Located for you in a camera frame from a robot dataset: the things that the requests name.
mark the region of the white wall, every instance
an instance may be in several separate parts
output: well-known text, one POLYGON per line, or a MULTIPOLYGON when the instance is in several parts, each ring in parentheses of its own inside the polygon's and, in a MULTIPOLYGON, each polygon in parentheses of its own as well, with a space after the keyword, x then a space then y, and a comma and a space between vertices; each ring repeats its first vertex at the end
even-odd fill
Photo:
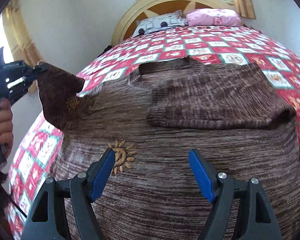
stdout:
POLYGON ((300 56, 300 9, 293 0, 252 0, 257 20, 245 20, 300 56))
POLYGON ((42 57, 77 74, 106 46, 136 0, 20 0, 22 15, 42 57))

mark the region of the bedspread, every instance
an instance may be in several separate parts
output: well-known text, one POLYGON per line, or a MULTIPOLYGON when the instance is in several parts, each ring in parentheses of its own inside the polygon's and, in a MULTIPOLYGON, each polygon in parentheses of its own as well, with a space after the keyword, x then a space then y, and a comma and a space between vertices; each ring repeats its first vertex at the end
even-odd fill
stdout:
MULTIPOLYGON (((300 143, 300 58, 246 27, 184 26, 126 39, 78 73, 86 80, 78 96, 89 93, 100 82, 127 75, 141 63, 188 55, 205 64, 256 62, 278 94, 297 111, 300 143)), ((41 113, 20 143, 9 178, 15 202, 25 213, 45 181, 62 139, 62 132, 41 113)), ((12 205, 8 218, 15 239, 19 239, 25 218, 12 205)))

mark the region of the black clamp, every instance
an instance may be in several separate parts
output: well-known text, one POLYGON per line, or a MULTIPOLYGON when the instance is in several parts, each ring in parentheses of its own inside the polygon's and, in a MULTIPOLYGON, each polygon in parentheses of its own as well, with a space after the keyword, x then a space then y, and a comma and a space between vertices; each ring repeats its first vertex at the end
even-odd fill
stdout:
POLYGON ((101 196, 114 162, 114 150, 108 148, 87 172, 61 181, 47 178, 29 211, 21 240, 71 240, 64 198, 71 198, 81 239, 105 240, 91 203, 101 196))
POLYGON ((189 152, 189 165, 202 195, 213 204, 199 240, 222 240, 228 224, 232 201, 239 198, 239 212, 233 240, 281 240, 279 224, 261 182, 235 180, 217 172, 197 149, 189 152))

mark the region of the wooden headboard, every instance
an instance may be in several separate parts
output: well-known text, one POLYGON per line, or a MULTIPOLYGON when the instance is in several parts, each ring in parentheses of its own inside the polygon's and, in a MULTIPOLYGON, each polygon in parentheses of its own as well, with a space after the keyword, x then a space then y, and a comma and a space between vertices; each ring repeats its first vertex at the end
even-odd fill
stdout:
POLYGON ((222 0, 138 0, 122 16, 114 31, 111 45, 115 46, 130 37, 137 28, 137 20, 177 10, 182 10, 185 14, 198 8, 232 9, 222 0))

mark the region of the knitted sweater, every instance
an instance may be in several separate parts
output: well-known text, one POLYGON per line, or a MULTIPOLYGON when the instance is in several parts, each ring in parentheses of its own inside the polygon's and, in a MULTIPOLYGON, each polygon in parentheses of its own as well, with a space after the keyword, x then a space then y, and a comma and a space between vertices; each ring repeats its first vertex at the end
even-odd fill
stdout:
MULTIPOLYGON (((116 163, 92 204, 107 239, 197 239, 210 213, 188 164, 197 148, 218 171, 258 178, 283 239, 300 228, 296 112, 258 65, 203 65, 191 58, 142 64, 77 97, 84 80, 51 66, 38 80, 46 120, 64 132, 50 176, 85 171, 107 147, 116 163)), ((73 239, 79 239, 66 200, 73 239)), ((232 207, 225 239, 234 230, 232 207)))

